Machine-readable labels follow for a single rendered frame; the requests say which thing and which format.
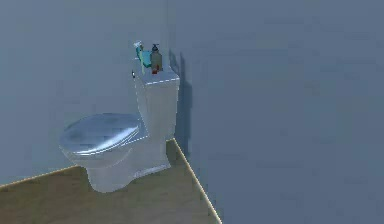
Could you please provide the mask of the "white toilet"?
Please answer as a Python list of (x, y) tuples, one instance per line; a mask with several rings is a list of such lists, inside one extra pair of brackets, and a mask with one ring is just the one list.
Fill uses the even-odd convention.
[(89, 115), (67, 126), (62, 153), (86, 169), (93, 190), (114, 192), (143, 176), (168, 169), (166, 142), (174, 137), (180, 78), (169, 64), (154, 74), (134, 60), (138, 111)]

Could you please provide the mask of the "brown soap dispenser bottle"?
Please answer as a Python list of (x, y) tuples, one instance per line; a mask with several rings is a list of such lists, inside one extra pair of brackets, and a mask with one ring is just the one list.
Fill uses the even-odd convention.
[(154, 44), (150, 54), (151, 70), (153, 74), (162, 71), (162, 55), (159, 52), (157, 44)]

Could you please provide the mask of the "teal spray bottle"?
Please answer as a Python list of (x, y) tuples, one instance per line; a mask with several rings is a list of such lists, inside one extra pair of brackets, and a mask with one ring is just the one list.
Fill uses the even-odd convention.
[(136, 50), (137, 58), (141, 63), (141, 71), (142, 73), (145, 73), (145, 69), (151, 67), (151, 59), (150, 59), (151, 52), (144, 49), (144, 46), (141, 41), (136, 41), (133, 43), (133, 45)]

